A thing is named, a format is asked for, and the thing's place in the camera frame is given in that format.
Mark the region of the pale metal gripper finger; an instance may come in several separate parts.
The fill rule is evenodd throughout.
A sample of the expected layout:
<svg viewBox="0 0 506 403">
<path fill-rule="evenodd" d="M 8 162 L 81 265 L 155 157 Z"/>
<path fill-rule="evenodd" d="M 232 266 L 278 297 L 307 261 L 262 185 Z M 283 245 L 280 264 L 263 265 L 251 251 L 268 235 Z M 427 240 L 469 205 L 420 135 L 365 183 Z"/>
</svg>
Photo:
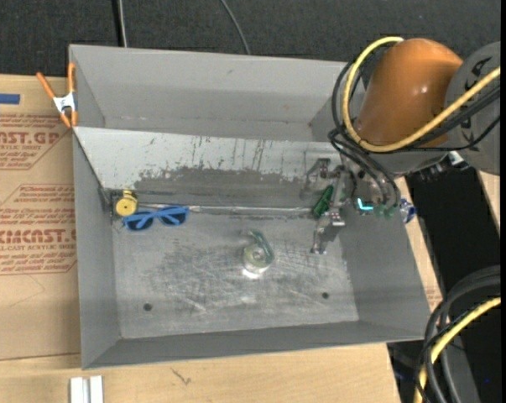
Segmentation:
<svg viewBox="0 0 506 403">
<path fill-rule="evenodd" d="M 328 173 L 330 159 L 318 159 L 305 175 L 305 183 L 300 189 L 299 198 L 308 199 L 314 194 L 321 194 L 329 185 Z"/>
<path fill-rule="evenodd" d="M 345 226 L 346 222 L 339 210 L 324 212 L 316 220 L 310 252 L 325 254 L 328 244 L 335 241 L 340 230 Z"/>
</svg>

